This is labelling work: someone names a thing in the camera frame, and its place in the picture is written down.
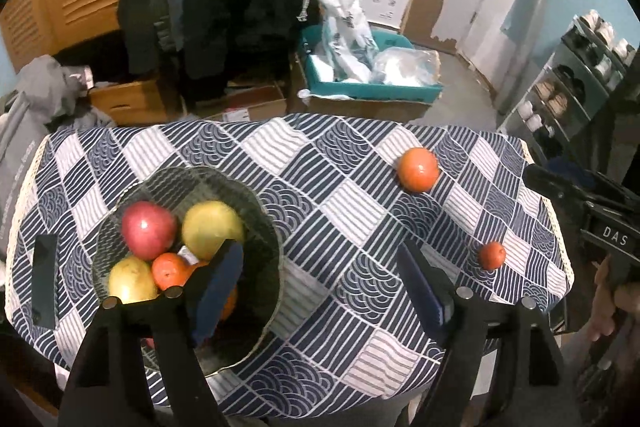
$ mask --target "gray jacket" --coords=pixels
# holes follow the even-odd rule
[[[61,126],[115,126],[96,108],[82,105],[86,68],[63,68],[44,55],[18,73],[15,89],[0,98],[0,261],[6,259],[15,202],[38,146]]]

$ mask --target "fruit bowl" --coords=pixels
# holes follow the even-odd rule
[[[231,367],[252,354],[267,333],[280,301],[282,270],[280,244],[270,218],[253,191],[209,167],[171,167],[153,174],[120,197],[113,212],[98,229],[98,247],[92,266],[95,292],[102,302],[109,296],[111,268],[129,255],[121,234],[122,215],[138,201],[151,201],[169,210],[178,220],[178,230],[187,211],[201,201],[219,200],[232,207],[244,226],[244,266],[238,281],[238,304],[220,323],[215,334],[196,348],[206,377]],[[180,233],[170,251],[183,246]],[[141,345],[145,366],[158,371],[156,352]]]

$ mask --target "patterned tablecloth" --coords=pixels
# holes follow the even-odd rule
[[[393,164],[413,146],[433,150],[442,168],[428,194],[396,181]],[[258,194],[286,270],[265,347],[208,379],[225,413],[318,416],[391,397],[430,381],[442,357],[398,279],[394,252],[405,238],[486,299],[529,295],[548,310],[571,287],[555,213],[522,182],[526,161],[523,142],[499,134],[323,115],[60,130],[41,144],[17,201],[7,317],[69,368],[98,307],[90,271],[102,218],[159,168],[212,166]],[[31,320],[40,233],[59,236],[54,331]],[[476,250],[494,240],[508,256],[489,273]],[[146,377],[153,402],[167,405],[160,374]]]

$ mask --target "brown stain on door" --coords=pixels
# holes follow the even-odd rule
[[[441,41],[431,35],[433,27],[440,17],[443,5],[444,0],[414,0],[407,17],[404,36],[421,46],[455,54],[458,44],[456,39]]]

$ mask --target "teal plastic bin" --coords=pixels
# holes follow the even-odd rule
[[[384,84],[346,84],[344,82],[320,82],[318,72],[308,56],[315,50],[321,39],[321,26],[308,26],[302,30],[298,55],[305,70],[306,83],[313,94],[323,96],[345,94],[351,98],[364,100],[412,100],[414,102],[433,103],[442,91],[442,84],[424,87],[385,86]],[[373,38],[380,51],[393,46],[411,48],[409,40],[396,33],[384,30],[372,30]]]

